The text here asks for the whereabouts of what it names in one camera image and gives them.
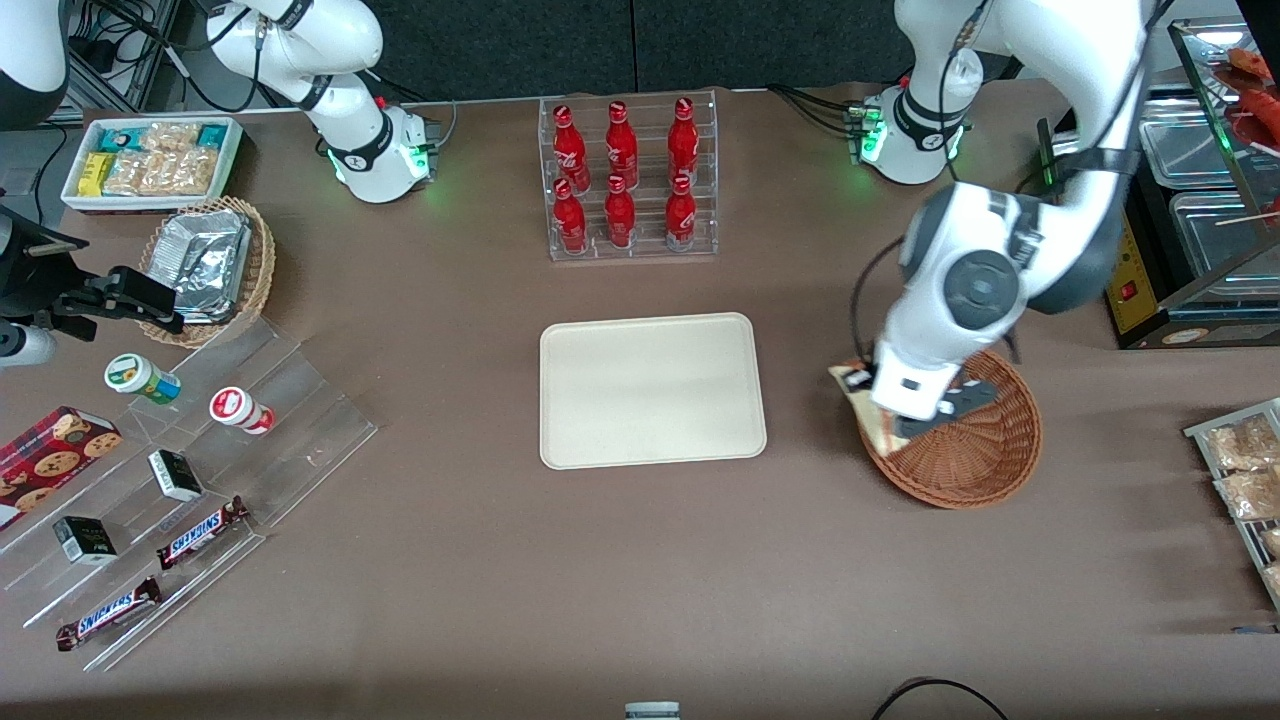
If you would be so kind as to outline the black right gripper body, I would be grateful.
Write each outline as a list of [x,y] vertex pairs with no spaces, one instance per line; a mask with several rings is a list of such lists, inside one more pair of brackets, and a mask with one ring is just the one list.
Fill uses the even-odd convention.
[[1,315],[33,316],[84,283],[72,254],[90,243],[1,208]]

